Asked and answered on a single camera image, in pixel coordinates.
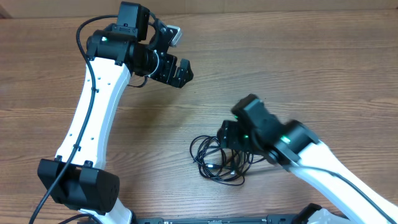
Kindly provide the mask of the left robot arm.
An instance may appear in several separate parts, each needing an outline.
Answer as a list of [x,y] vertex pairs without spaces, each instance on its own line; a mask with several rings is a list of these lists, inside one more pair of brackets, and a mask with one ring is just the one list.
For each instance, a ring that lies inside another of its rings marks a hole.
[[92,223],[135,223],[119,199],[119,177],[106,172],[106,149],[116,109],[133,75],[181,88],[193,79],[190,62],[168,54],[181,28],[164,24],[140,4],[122,2],[114,22],[78,48],[85,83],[70,129],[53,159],[37,174],[45,197],[76,210]]

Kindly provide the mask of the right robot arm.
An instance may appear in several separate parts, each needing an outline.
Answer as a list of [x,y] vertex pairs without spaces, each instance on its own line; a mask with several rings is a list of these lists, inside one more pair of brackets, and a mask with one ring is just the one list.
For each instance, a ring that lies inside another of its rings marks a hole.
[[222,148],[262,156],[317,189],[351,223],[397,223],[397,205],[346,168],[330,148],[297,120],[281,123],[256,95],[231,109],[235,119],[217,132]]

